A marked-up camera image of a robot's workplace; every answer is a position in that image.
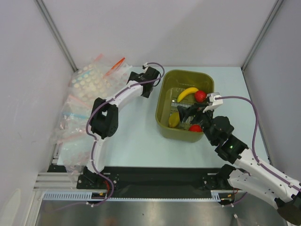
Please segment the yellow toy starfruit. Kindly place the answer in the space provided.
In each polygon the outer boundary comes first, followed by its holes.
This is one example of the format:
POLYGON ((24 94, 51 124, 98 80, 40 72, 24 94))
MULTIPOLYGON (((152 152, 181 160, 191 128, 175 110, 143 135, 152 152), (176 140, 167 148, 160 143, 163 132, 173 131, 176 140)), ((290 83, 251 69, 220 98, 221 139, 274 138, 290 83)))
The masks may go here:
POLYGON ((178 112, 174 112, 169 116, 168 126, 170 128, 176 128, 180 123, 180 116, 178 112))

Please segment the clear zip bag orange zipper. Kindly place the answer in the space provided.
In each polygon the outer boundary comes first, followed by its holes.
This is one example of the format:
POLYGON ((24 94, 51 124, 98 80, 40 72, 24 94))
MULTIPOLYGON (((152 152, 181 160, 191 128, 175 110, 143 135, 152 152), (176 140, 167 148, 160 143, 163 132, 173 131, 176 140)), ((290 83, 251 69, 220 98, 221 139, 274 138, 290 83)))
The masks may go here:
POLYGON ((112 66, 105 74, 104 78, 109 80, 122 80, 127 78, 132 66, 126 62, 126 58, 121 58, 114 66, 112 66))

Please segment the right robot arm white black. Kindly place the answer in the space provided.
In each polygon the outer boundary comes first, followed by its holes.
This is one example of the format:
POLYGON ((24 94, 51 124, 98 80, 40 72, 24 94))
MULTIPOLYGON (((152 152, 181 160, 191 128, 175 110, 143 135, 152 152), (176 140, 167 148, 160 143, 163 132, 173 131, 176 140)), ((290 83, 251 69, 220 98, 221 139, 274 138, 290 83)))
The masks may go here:
POLYGON ((263 161, 254 150, 235 137, 228 117, 213 116, 203 104, 189 108, 178 106, 180 121, 192 117, 223 160, 229 162, 221 168, 217 184, 222 189, 230 186, 244 190, 274 207, 287 222, 301 224, 301 183, 263 161))

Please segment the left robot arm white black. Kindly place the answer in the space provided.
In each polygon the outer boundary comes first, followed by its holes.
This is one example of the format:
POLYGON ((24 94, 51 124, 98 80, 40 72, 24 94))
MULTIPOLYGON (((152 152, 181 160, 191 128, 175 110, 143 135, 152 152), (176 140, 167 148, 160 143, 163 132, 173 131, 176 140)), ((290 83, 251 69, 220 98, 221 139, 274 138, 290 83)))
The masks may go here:
POLYGON ((119 112, 136 97, 148 98, 153 91, 154 83, 165 75, 165 72, 160 73, 149 64, 145 64, 143 69, 143 73, 131 72, 125 87, 117 93, 106 99, 99 97, 94 101, 86 125, 86 132, 94 138, 94 143, 88 163, 78 177, 78 189, 99 189, 104 181, 109 182, 109 188, 114 188, 113 182, 102 174, 102 170, 105 167, 109 140, 119 126, 119 112))

